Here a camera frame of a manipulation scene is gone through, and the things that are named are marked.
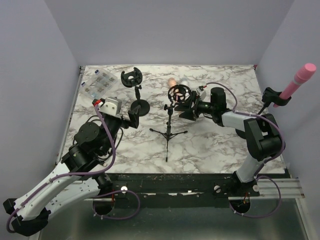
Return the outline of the black tripod shock mount stand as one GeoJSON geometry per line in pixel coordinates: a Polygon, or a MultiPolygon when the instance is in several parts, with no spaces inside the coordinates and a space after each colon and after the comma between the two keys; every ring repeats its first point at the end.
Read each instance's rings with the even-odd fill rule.
{"type": "MultiPolygon", "coordinates": [[[[191,89],[190,89],[189,87],[187,87],[187,86],[185,86],[185,85],[182,85],[182,86],[183,86],[184,89],[186,90],[186,93],[191,92],[191,89]]],[[[168,92],[167,92],[167,97],[168,97],[168,100],[170,101],[170,100],[171,100],[171,99],[170,99],[171,97],[170,97],[170,95],[168,95],[168,92]]],[[[174,138],[174,137],[176,137],[176,136],[178,136],[178,135],[188,133],[188,131],[185,130],[185,131],[181,131],[181,132],[177,132],[177,133],[172,133],[172,132],[171,132],[171,129],[172,129],[172,115],[173,115],[174,112],[172,111],[172,108],[171,108],[171,101],[170,101],[170,105],[165,104],[163,109],[164,109],[165,111],[167,111],[167,114],[168,114],[168,120],[167,120],[167,122],[166,122],[166,132],[160,132],[160,131],[154,130],[154,129],[152,129],[152,128],[150,128],[149,130],[150,130],[151,132],[160,134],[161,136],[163,136],[163,137],[165,138],[165,140],[166,140],[166,156],[165,156],[165,161],[167,162],[167,161],[168,161],[168,154],[169,154],[169,141],[170,141],[172,138],[174,138]]]]}

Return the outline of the silver white microphone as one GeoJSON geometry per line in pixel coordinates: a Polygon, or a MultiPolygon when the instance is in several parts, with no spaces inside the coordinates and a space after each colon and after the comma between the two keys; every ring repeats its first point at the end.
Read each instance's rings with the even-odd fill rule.
{"type": "Polygon", "coordinates": [[[182,78],[179,83],[181,85],[187,86],[188,88],[190,87],[189,79],[187,78],[182,78]]]}

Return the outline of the beige microphone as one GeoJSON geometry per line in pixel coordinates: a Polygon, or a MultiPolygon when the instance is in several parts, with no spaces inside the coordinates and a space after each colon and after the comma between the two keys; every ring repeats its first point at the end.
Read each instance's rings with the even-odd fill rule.
{"type": "Polygon", "coordinates": [[[170,107],[172,108],[172,112],[177,105],[184,104],[186,101],[186,90],[185,88],[177,84],[177,81],[170,77],[168,79],[169,91],[168,95],[170,95],[170,107]]]}

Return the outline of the black shock mount desk stand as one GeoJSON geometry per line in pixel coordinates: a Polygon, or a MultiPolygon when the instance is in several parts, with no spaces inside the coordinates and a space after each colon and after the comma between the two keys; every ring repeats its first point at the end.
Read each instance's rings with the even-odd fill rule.
{"type": "Polygon", "coordinates": [[[140,107],[139,116],[146,116],[150,111],[150,104],[146,100],[141,99],[140,90],[142,89],[141,83],[143,81],[142,72],[137,67],[134,67],[133,71],[130,72],[122,71],[120,80],[126,88],[134,88],[136,100],[130,105],[130,110],[140,107]]]}

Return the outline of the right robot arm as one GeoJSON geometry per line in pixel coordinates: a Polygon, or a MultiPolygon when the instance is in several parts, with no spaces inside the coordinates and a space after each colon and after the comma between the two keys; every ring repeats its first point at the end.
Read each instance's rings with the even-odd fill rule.
{"type": "Polygon", "coordinates": [[[205,101],[206,90],[199,86],[191,90],[188,86],[178,84],[168,91],[168,98],[179,117],[196,121],[200,115],[210,115],[212,121],[220,127],[237,130],[246,141],[248,156],[241,167],[235,171],[230,183],[230,191],[241,196],[248,190],[264,165],[277,158],[285,148],[279,127],[271,114],[255,115],[240,113],[227,107],[226,93],[221,87],[210,90],[210,101],[205,101]]]}

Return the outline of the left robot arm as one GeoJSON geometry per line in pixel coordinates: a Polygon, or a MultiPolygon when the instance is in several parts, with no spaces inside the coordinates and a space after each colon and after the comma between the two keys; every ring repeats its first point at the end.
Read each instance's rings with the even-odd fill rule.
{"type": "Polygon", "coordinates": [[[101,124],[86,122],[74,136],[76,143],[37,186],[19,198],[8,198],[3,207],[9,218],[6,230],[32,236],[71,205],[111,194],[106,172],[115,163],[115,137],[120,128],[139,126],[140,107],[128,111],[129,119],[94,106],[101,124]]]}

